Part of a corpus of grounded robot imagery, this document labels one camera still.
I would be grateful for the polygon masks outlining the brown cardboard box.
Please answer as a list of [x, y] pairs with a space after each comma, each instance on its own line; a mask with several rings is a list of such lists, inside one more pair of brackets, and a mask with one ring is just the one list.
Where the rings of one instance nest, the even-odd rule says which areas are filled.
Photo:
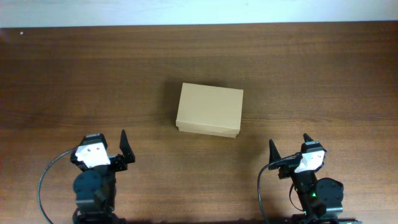
[[176, 127], [179, 131], [236, 138], [241, 129], [243, 90], [183, 83]]

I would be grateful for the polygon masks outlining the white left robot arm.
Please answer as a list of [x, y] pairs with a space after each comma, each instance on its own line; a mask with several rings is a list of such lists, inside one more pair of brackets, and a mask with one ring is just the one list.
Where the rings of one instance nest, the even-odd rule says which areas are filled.
[[136, 161], [125, 130], [121, 131], [119, 148], [121, 154], [109, 156], [105, 136], [98, 133], [85, 136], [72, 151], [70, 162], [81, 170], [73, 183], [77, 205], [74, 223], [127, 222], [114, 213], [116, 173], [127, 170]]

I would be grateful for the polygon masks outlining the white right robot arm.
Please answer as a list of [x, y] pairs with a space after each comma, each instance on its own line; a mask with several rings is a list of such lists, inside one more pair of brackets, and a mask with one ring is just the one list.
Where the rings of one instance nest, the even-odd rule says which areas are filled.
[[316, 172], [324, 166], [327, 150], [308, 134], [299, 152], [281, 157], [273, 140], [269, 141], [269, 163], [263, 169], [278, 170], [280, 179], [292, 179], [290, 192], [296, 191], [301, 214], [292, 215], [289, 223], [359, 223], [339, 219], [343, 212], [344, 185], [331, 178], [318, 179]]

